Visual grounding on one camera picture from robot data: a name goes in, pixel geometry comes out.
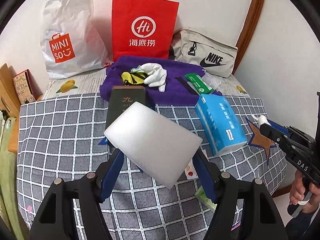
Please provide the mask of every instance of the dark sleeve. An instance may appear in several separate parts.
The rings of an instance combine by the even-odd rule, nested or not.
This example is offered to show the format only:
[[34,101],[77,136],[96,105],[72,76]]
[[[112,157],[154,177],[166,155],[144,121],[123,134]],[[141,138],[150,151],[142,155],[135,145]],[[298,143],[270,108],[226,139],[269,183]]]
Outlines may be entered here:
[[288,240],[301,239],[304,232],[308,229],[314,212],[305,214],[300,212],[296,218],[291,219],[285,227]]

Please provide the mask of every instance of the plaid tablecloth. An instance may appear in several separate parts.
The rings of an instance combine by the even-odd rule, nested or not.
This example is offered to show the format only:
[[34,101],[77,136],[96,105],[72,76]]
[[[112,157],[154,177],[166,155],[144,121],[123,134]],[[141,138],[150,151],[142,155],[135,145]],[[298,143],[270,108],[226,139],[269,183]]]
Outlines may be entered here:
[[[252,132],[245,117],[256,123],[251,114],[266,114],[261,99],[226,98],[249,140]],[[268,166],[264,150],[251,146],[213,157],[194,107],[156,105],[155,110],[203,138],[201,148],[222,171],[241,180],[261,178],[270,193],[283,180],[286,161],[278,147],[271,149]],[[108,160],[108,147],[98,145],[104,137],[107,111],[108,102],[99,94],[70,95],[21,107],[17,194],[29,226],[55,178],[79,179]],[[199,186],[198,180],[187,180],[183,173],[168,190],[125,158],[112,195],[101,204],[111,235],[117,240],[202,239],[213,212],[194,197]],[[239,200],[234,225],[241,220],[242,206]],[[78,200],[74,208],[79,237],[84,240]]]

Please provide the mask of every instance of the human hand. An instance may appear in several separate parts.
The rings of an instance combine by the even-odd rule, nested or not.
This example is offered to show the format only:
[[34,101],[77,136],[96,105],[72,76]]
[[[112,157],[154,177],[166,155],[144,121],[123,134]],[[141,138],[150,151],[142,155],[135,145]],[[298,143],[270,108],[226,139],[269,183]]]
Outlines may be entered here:
[[[290,190],[290,202],[294,205],[298,204],[298,201],[303,201],[304,193],[306,191],[302,183],[303,174],[300,171],[296,171],[295,179],[292,183]],[[312,183],[309,185],[309,191],[313,193],[309,202],[302,208],[303,213],[312,213],[317,210],[320,203],[320,188]]]

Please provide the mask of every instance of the green packet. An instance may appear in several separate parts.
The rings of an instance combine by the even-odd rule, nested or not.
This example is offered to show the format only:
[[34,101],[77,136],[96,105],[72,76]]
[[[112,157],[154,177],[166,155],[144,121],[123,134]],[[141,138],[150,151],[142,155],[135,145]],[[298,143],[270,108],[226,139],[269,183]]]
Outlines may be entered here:
[[208,207],[211,211],[215,211],[217,204],[212,203],[211,199],[207,198],[204,193],[202,186],[196,191],[195,196],[197,199],[201,201],[206,207]]
[[202,78],[196,74],[185,74],[184,75],[188,80],[191,81],[191,83],[194,85],[196,90],[199,92],[199,94],[209,94],[214,91],[212,87],[210,87],[206,82],[202,80]]

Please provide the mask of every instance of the white floor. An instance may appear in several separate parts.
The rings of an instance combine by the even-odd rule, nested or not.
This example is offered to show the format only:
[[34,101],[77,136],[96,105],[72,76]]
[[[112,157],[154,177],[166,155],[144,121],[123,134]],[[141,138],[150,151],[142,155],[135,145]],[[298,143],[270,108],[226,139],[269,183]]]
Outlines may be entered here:
[[279,196],[279,197],[275,197],[273,200],[276,203],[276,206],[279,210],[283,224],[286,225],[292,219],[292,217],[287,212],[287,207],[288,207],[289,201],[290,201],[289,200],[289,193],[282,195],[282,196]]

